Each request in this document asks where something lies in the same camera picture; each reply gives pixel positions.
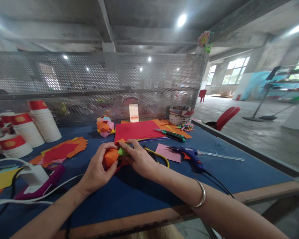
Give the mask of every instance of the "blue glue gun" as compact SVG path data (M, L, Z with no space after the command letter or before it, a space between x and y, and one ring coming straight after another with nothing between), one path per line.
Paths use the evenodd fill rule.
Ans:
M187 156L189 156L193 160L195 169L198 173L203 173L206 171L204 165L202 164L201 161L199 161L198 157L196 156L197 155L196 149L185 148L182 146L171 146L168 148L173 150L174 152L178 152L178 153L182 152L182 153L186 154Z

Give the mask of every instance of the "hand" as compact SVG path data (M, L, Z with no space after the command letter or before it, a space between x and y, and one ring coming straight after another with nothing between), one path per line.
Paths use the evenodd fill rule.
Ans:
M90 195L110 180L115 173L117 167L117 161L111 165L111 167L105 171L102 165L103 156L106 149L118 149L114 142L101 144L96 154L90 161L87 170L78 183L79 190L86 195Z
M125 143L119 142L120 146L134 159L126 157L126 160L139 175L146 179L153 178L159 164L140 146L136 139L129 139L126 143L131 143L134 146L134 148L131 148Z

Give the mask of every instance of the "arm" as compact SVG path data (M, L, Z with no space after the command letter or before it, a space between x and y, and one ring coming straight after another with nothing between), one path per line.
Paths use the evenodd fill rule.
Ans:
M157 164L135 139L127 143L132 143L134 149L124 143L120 143L120 146L131 154L134 160L128 161L141 176L164 186L189 206L197 205L202 200L202 190L194 179ZM191 209L223 237L287 238L249 207L206 184L203 186L206 191L205 202Z
M102 166L103 155L105 150L109 148L117 149L113 142L102 144L91 159L81 181L11 238L52 238L71 213L90 194L104 186L113 176L117 161L106 172Z

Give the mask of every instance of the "ceiling light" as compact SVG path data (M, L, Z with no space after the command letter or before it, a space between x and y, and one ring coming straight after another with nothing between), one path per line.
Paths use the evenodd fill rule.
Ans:
M183 14L179 17L177 21L177 26L181 27L182 25L184 25L185 22L186 22L186 14Z
M292 34L295 34L295 33L297 33L297 32L299 32L299 25L296 26L294 29L292 29L292 30L289 32L289 34L292 35Z

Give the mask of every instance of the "wrist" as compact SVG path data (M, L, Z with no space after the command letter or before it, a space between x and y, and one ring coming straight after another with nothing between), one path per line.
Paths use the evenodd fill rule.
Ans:
M73 186L73 189L83 198L86 199L88 196L90 196L92 193L87 190L85 187L81 186L80 182Z
M153 173L151 173L150 177L148 177L147 179L149 179L155 183L162 184L164 172L167 169L168 168L165 165L157 163Z

